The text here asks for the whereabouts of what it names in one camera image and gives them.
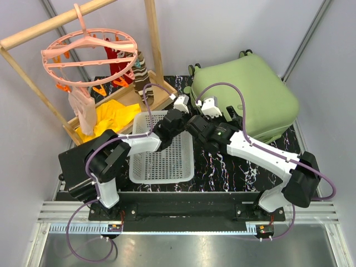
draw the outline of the yellow cloth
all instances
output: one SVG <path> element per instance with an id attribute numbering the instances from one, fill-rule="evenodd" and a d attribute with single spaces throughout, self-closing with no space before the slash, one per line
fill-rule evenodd
<path id="1" fill-rule="evenodd" d="M 83 134 L 80 127 L 76 129 L 76 132 L 83 142 L 87 142 L 100 136 L 107 129 L 112 129 L 114 132 L 120 131 L 140 112 L 139 104 L 126 107 L 116 100 L 109 100 L 96 108 L 97 123 L 94 127 L 94 135 Z"/>

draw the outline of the wooden pole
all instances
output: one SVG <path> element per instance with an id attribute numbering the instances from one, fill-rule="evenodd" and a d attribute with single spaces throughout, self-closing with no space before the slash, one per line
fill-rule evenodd
<path id="1" fill-rule="evenodd" d="M 154 57 L 155 71 L 157 75 L 157 83 L 164 85 L 163 65 L 161 57 L 160 36 L 158 32 L 158 24 L 156 17 L 155 0 L 145 0 L 147 22 L 149 24 L 152 54 Z"/>
<path id="2" fill-rule="evenodd" d="M 5 60 L 13 67 L 13 69 L 20 75 L 20 77 L 29 85 L 29 87 L 35 92 L 35 94 L 42 100 L 42 102 L 52 111 L 52 113 L 60 120 L 63 126 L 68 132 L 71 133 L 77 139 L 81 138 L 77 132 L 68 124 L 66 119 L 60 114 L 60 112 L 50 103 L 48 98 L 41 92 L 38 86 L 31 80 L 31 78 L 25 73 L 16 60 L 7 52 L 2 46 L 0 46 L 0 53 Z"/>
<path id="3" fill-rule="evenodd" d="M 79 6 L 82 15 L 89 14 L 101 7 L 104 7 L 116 0 L 92 0 Z M 5 50 L 10 50 L 11 48 L 17 47 L 29 40 L 32 40 L 40 35 L 45 34 L 53 29 L 63 26 L 64 24 L 74 21 L 77 19 L 77 13 L 75 9 L 69 10 L 63 14 L 57 15 L 47 21 L 41 22 L 31 28 L 25 29 L 21 32 L 15 33 L 5 39 L 0 41 L 0 45 Z"/>

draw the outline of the black marbled mat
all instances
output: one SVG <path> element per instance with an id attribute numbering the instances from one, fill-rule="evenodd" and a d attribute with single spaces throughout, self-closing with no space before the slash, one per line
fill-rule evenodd
<path id="1" fill-rule="evenodd" d="M 192 84 L 189 76 L 165 76 L 165 80 L 180 93 L 185 86 Z M 110 83 L 105 85 L 105 89 L 108 95 L 117 90 Z M 92 96 L 96 102 L 103 98 L 93 91 Z M 300 153 L 292 126 L 271 145 L 285 151 Z M 168 185 L 140 185 L 130 181 L 123 191 L 261 191 L 281 183 L 274 174 L 254 163 L 229 155 L 212 156 L 200 146 L 194 148 L 195 176 L 190 181 Z M 128 180 L 128 161 L 121 178 Z"/>

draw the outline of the green suitcase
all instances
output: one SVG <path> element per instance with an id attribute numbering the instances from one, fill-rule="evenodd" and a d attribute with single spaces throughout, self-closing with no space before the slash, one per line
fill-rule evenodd
<path id="1" fill-rule="evenodd" d="M 184 92 L 190 95 L 195 106 L 196 96 L 207 86 L 217 82 L 232 83 L 245 99 L 248 135 L 269 144 L 293 124 L 299 111 L 298 100 L 261 57 L 251 52 L 244 54 L 246 56 L 238 60 L 207 68 L 190 65 L 194 81 Z M 203 94 L 201 100 L 211 96 L 217 97 L 217 106 L 227 121 L 231 121 L 226 110 L 228 106 L 233 106 L 239 116 L 243 115 L 241 99 L 233 88 L 215 86 Z"/>

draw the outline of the gray wall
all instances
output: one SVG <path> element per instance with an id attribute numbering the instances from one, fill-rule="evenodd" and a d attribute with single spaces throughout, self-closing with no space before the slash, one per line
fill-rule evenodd
<path id="1" fill-rule="evenodd" d="M 292 72 L 288 86 L 300 101 L 298 121 L 320 169 L 337 186 L 334 199 L 356 262 L 356 2 L 334 1 Z M 324 195 L 329 194 L 323 182 Z"/>
<path id="2" fill-rule="evenodd" d="M 83 4 L 87 0 L 77 0 Z M 57 13 L 73 8 L 72 0 L 52 1 Z M 237 59 L 251 48 L 278 75 L 283 75 L 322 0 L 156 0 L 161 53 L 166 75 L 187 75 L 189 64 L 203 67 Z M 117 1 L 85 15 L 87 28 L 112 28 L 130 34 L 153 69 L 143 0 Z M 65 26 L 78 31 L 78 21 Z M 78 50 L 81 60 L 106 58 L 103 49 Z M 90 76 L 108 67 L 87 68 Z"/>
<path id="3" fill-rule="evenodd" d="M 0 38 L 47 19 L 38 0 L 3 1 Z M 40 50 L 58 36 L 50 32 L 13 50 L 31 78 L 67 118 L 74 116 L 67 94 L 45 73 Z M 0 265 L 22 266 L 30 236 L 44 200 L 54 193 L 60 173 L 58 153 L 69 137 L 11 66 L 0 57 Z"/>

